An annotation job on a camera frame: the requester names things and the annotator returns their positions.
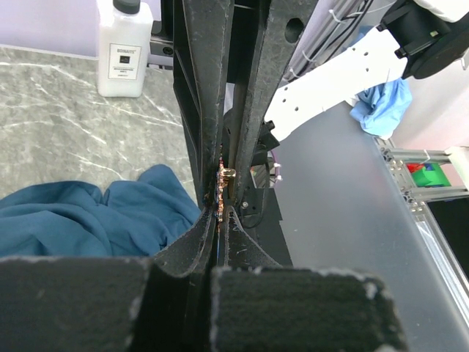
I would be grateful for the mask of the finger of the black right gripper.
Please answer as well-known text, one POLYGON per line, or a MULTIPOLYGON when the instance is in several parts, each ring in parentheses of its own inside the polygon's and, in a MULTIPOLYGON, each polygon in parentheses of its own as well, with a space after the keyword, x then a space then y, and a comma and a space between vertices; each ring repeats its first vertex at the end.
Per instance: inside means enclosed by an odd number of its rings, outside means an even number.
POLYGON ((173 15, 174 93, 204 209, 215 203, 234 3, 175 1, 173 15))
POLYGON ((267 108, 316 5, 316 1, 259 3, 256 37, 247 61, 240 66, 247 73, 234 87, 233 116, 238 125, 230 151, 230 166, 236 170, 230 185, 230 200, 236 205, 243 200, 267 108))

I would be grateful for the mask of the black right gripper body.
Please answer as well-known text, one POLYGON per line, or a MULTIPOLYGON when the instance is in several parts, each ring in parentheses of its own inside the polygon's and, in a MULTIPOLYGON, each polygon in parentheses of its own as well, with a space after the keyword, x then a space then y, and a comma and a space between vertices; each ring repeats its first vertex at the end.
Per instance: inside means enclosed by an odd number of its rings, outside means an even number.
MULTIPOLYGON (((174 73, 174 35, 173 35, 173 3, 175 1, 162 1, 160 4, 161 17, 156 20, 152 28, 152 38, 150 41, 150 49, 154 54, 163 54, 173 59, 174 73)), ((233 1, 234 15, 232 19, 232 30, 229 47, 229 64, 226 81, 226 92, 224 98, 224 115, 221 137, 221 151, 224 166, 230 166, 230 151, 233 149, 234 143, 232 137, 236 135, 237 118, 233 116, 235 104, 235 84, 241 82, 243 76, 247 73, 246 68, 241 68, 241 64, 247 61, 246 57, 251 53, 251 46, 254 43, 256 35, 254 30, 257 29, 257 11, 259 10, 260 1, 233 1)), ((271 148, 271 124, 262 121, 259 138, 254 150, 254 157, 251 167, 262 165, 268 160, 268 153, 271 148)), ((224 189, 224 207, 226 204, 232 203, 230 200, 230 185, 224 189)), ((215 203, 209 207, 216 217, 216 189, 215 203)))

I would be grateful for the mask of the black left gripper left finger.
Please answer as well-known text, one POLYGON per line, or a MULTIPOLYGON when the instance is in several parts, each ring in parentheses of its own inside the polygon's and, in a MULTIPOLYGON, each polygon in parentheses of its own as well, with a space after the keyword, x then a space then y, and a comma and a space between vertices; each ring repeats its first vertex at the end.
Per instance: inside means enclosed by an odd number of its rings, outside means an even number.
POLYGON ((207 351, 216 221, 152 257, 1 259, 3 351, 207 351))

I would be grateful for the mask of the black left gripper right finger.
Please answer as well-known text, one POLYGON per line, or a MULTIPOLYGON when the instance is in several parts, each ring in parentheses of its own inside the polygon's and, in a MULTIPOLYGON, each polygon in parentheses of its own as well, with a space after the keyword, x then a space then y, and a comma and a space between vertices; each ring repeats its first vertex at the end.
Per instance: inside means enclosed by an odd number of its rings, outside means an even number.
POLYGON ((407 351, 393 297, 349 268, 281 267, 234 212, 210 278, 212 351, 407 351))

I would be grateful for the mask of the blue t-shirt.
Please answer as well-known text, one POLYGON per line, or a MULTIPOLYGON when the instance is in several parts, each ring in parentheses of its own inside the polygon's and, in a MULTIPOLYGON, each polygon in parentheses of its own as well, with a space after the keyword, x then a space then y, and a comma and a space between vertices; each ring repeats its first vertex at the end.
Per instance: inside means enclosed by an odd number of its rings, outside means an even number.
POLYGON ((82 181, 29 186, 1 199, 1 255, 152 256, 200 215, 173 171, 158 164, 106 191, 82 181))

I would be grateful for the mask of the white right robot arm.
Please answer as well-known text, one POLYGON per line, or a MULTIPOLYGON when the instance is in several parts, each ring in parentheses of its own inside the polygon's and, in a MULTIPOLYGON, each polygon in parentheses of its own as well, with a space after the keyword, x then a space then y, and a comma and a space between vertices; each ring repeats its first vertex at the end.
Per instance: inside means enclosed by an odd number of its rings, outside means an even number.
POLYGON ((354 45, 288 73, 315 1, 163 1, 152 40, 168 40, 197 201, 239 205, 261 132, 283 140, 365 89, 440 72, 468 50, 466 1, 396 1, 354 45))

